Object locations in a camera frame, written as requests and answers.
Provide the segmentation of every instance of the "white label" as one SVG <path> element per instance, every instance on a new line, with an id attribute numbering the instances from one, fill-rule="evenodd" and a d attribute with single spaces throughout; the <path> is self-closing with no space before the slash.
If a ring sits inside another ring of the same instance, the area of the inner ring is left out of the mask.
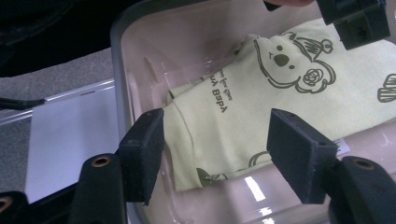
<path id="1" fill-rule="evenodd" d="M 350 147 L 347 145 L 344 138 L 334 140 L 334 143 L 338 146 L 337 156 L 350 152 Z"/>

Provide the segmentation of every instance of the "gray carpet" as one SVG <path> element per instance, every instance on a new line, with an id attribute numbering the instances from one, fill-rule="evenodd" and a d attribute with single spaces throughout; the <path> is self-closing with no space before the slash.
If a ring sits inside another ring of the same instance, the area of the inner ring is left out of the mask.
<path id="1" fill-rule="evenodd" d="M 111 50 L 18 77 L 0 77 L 0 97 L 34 100 L 113 78 Z M 31 119 L 0 126 L 0 192 L 24 191 Z"/>

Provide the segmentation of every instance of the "folded towel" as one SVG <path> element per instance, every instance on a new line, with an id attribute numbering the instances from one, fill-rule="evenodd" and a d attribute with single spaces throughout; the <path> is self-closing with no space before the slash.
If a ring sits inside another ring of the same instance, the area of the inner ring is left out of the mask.
<path id="1" fill-rule="evenodd" d="M 176 189 L 205 187 L 270 163 L 273 107 L 332 140 L 395 118 L 394 74 L 394 44 L 347 51 L 323 20 L 271 38 L 249 35 L 231 63 L 179 89 L 186 92 L 164 108 Z"/>

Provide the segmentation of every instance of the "plastic bin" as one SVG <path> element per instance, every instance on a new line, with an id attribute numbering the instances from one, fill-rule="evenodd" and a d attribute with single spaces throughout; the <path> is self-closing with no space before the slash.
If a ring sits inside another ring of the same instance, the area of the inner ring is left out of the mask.
<path id="1" fill-rule="evenodd" d="M 393 43 L 395 8 L 396 2 L 389 1 Z M 163 106 L 169 89 L 229 62 L 246 35 L 270 37 L 320 17 L 316 3 L 269 12 L 262 0 L 159 0 L 127 9 L 111 33 L 120 136 L 140 114 Z M 396 121 L 345 141 L 351 148 L 346 155 L 371 159 L 396 176 Z M 150 205 L 129 204 L 133 223 L 327 222 L 327 204 L 302 205 L 274 165 L 205 189 L 175 192 L 169 158 L 165 150 Z M 248 179 L 258 184 L 259 200 Z"/>

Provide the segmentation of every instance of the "bear nose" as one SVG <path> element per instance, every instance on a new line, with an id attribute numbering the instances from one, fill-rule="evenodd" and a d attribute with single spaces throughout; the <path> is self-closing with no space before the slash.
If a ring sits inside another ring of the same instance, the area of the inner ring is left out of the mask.
<path id="1" fill-rule="evenodd" d="M 289 62 L 289 57 L 284 54 L 278 54 L 274 57 L 274 61 L 279 67 L 283 67 Z"/>

